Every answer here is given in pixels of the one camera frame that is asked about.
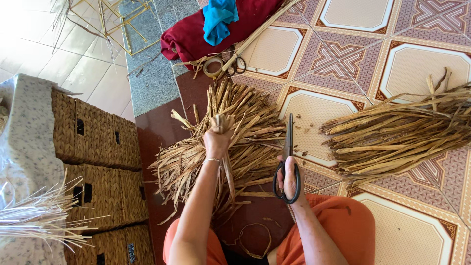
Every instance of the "masking tape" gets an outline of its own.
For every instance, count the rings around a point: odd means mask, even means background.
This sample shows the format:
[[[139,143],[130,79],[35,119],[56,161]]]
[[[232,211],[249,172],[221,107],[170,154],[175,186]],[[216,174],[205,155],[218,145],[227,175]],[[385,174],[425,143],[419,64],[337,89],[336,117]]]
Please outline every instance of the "masking tape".
[[[215,72],[215,73],[208,73],[208,65],[209,65],[210,63],[213,63],[213,62],[218,62],[218,63],[221,64],[221,66],[220,66],[220,68],[219,68],[219,70],[218,70],[217,72]],[[213,57],[213,58],[207,60],[207,61],[204,63],[204,65],[203,65],[203,73],[204,73],[206,76],[212,77],[212,78],[214,79],[215,77],[218,77],[219,73],[221,72],[221,69],[222,69],[222,66],[223,66],[223,65],[224,65],[224,62],[222,61],[221,58],[219,58],[219,57]]]

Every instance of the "orange clothing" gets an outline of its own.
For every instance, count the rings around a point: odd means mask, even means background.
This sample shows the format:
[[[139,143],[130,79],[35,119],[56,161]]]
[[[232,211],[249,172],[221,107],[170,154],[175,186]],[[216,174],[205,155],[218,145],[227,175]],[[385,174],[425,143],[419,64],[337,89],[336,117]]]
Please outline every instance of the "orange clothing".
[[[335,242],[349,265],[374,264],[374,218],[361,202],[351,198],[306,194],[312,210]],[[167,263],[178,220],[167,230],[163,260]],[[295,224],[276,252],[278,265],[305,264],[298,226]],[[208,265],[227,265],[216,233],[210,229],[207,246]]]

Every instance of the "hand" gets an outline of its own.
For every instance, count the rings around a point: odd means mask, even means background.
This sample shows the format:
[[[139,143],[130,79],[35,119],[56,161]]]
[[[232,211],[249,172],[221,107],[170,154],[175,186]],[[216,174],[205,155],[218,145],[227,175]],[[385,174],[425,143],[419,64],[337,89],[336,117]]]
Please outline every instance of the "hand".
[[[217,134],[212,129],[207,130],[203,136],[206,157],[222,159],[229,148],[233,133],[232,130],[227,131],[225,134]]]
[[[283,161],[282,156],[277,156],[276,158],[278,158],[278,161],[280,162]],[[294,172],[294,164],[297,164],[296,160],[294,159],[294,157],[289,156],[284,164],[284,171],[286,176],[284,177],[283,181],[281,169],[279,169],[276,173],[278,187],[280,189],[283,189],[287,199],[292,199],[294,197],[294,194],[296,193],[296,176]],[[306,202],[306,199],[304,197],[304,169],[299,166],[298,169],[299,175],[301,176],[301,193],[299,194],[299,197],[294,204]]]

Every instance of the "wicker basket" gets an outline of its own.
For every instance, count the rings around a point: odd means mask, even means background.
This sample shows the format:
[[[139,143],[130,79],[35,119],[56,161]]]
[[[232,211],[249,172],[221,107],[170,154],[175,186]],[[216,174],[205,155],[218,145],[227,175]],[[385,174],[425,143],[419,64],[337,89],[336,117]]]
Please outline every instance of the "wicker basket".
[[[73,161],[75,157],[75,101],[56,90],[51,92],[54,113],[54,146],[56,157],[62,161]]]
[[[113,115],[114,126],[114,167],[139,170],[141,168],[138,132],[136,125],[124,118]]]
[[[64,167],[68,168],[68,181],[72,181],[69,187],[83,177],[68,191],[79,200],[70,210],[68,222],[93,218],[87,226],[106,231],[148,218],[142,173],[87,164]]]
[[[152,265],[154,256],[147,225],[92,236],[91,246],[64,248],[69,265]]]
[[[140,172],[120,170],[123,223],[131,224],[149,218]]]
[[[102,166],[78,165],[67,167],[67,179],[72,181],[69,187],[83,178],[75,188],[69,190],[78,200],[78,206],[73,207],[67,221],[79,221],[92,218],[88,227],[98,227],[98,231],[109,230],[123,225],[122,188],[119,179],[120,169]]]
[[[111,166],[114,163],[113,116],[75,99],[75,163]]]

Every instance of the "bracelet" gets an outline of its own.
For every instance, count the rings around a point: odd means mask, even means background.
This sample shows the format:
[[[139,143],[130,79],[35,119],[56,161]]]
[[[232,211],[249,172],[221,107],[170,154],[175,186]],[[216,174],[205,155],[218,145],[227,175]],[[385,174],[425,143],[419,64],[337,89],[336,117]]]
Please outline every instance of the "bracelet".
[[[203,161],[203,164],[208,162],[208,161],[217,161],[219,165],[221,165],[221,160],[219,158],[214,158],[214,157],[211,157],[211,158],[207,158]]]

